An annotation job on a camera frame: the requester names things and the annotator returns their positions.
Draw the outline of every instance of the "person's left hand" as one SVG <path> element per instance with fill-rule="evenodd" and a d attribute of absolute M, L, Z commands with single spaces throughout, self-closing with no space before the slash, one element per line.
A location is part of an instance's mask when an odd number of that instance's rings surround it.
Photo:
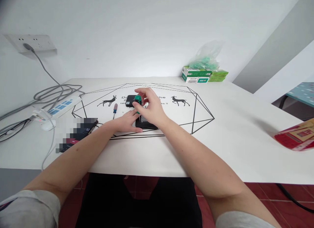
<path fill-rule="evenodd" d="M 103 124 L 103 126 L 108 126 L 114 129 L 115 132 L 119 131 L 141 133 L 143 132 L 142 128 L 132 126 L 133 122 L 140 116 L 136 112 L 136 109 L 131 110 L 125 113 L 122 117 L 106 122 L 105 124 Z"/>

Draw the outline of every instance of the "black device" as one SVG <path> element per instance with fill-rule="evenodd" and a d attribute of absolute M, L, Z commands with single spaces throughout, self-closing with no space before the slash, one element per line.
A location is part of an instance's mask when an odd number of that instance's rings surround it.
<path fill-rule="evenodd" d="M 135 101 L 135 95 L 128 95 L 125 102 L 126 107 L 133 107 L 132 103 Z"/>
<path fill-rule="evenodd" d="M 72 147 L 73 145 L 75 145 L 77 142 L 79 142 L 80 140 L 84 139 L 86 136 L 88 136 L 92 130 L 95 128 L 95 126 L 97 125 L 98 120 L 96 120 L 93 123 L 89 123 L 89 122 L 84 122 L 81 123 L 80 128 L 74 128 L 73 129 L 73 135 L 71 135 L 71 138 L 67 138 L 66 139 L 66 143 L 62 144 L 62 147 L 60 147 L 60 152 L 63 153 L 66 150 L 68 150 L 70 147 Z"/>
<path fill-rule="evenodd" d="M 154 124 L 149 123 L 145 117 L 140 116 L 135 121 L 135 126 L 142 129 L 158 129 Z"/>

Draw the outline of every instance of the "stacked boxes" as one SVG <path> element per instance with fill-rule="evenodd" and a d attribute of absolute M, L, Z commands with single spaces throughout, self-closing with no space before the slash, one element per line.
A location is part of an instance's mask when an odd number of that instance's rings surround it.
<path fill-rule="evenodd" d="M 218 70 L 218 71 L 214 71 L 211 75 L 210 75 L 210 79 L 208 82 L 221 82 L 223 81 L 227 74 L 229 72 L 224 71 L 224 70 Z"/>
<path fill-rule="evenodd" d="M 182 68 L 182 79 L 186 83 L 207 83 L 212 71 L 205 69 L 191 69 L 189 66 Z"/>
<path fill-rule="evenodd" d="M 189 66 L 182 68 L 182 79 L 185 83 L 221 82 L 229 72 L 224 70 L 211 71 L 205 69 L 191 69 Z"/>

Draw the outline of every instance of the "deer illustration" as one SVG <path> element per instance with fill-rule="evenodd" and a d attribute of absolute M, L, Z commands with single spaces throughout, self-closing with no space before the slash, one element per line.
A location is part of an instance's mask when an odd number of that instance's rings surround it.
<path fill-rule="evenodd" d="M 108 107 L 110 107 L 110 105 L 112 104 L 112 102 L 115 101 L 116 98 L 117 98 L 117 96 L 114 95 L 111 100 L 104 100 L 102 103 L 98 104 L 97 107 L 98 107 L 99 105 L 101 105 L 101 104 L 102 104 L 102 106 L 104 106 L 105 103 L 109 103 Z"/>
<path fill-rule="evenodd" d="M 178 102 L 182 102 L 182 103 L 184 103 L 184 106 L 185 106 L 185 104 L 187 103 L 188 104 L 188 102 L 186 102 L 186 100 L 178 100 L 178 99 L 176 99 L 176 96 L 173 96 L 172 97 L 172 102 L 175 104 L 175 102 L 177 102 L 177 104 L 178 104 L 178 106 L 179 106 L 179 103 Z"/>

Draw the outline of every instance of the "red tile floor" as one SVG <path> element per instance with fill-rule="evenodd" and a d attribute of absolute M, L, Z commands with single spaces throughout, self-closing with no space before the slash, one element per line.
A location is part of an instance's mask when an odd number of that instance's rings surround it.
<path fill-rule="evenodd" d="M 80 205 L 88 180 L 83 178 L 83 187 L 78 183 L 65 201 L 59 216 L 59 228 L 75 227 Z M 158 177 L 129 176 L 125 185 L 136 199 L 149 199 Z M 269 209 L 282 228 L 314 228 L 314 214 L 311 214 L 289 201 L 273 183 L 246 183 L 253 193 Z M 286 190 L 301 204 L 314 209 L 314 185 L 284 185 Z M 202 193 L 195 187 L 203 217 L 203 227 L 215 227 L 209 206 Z"/>

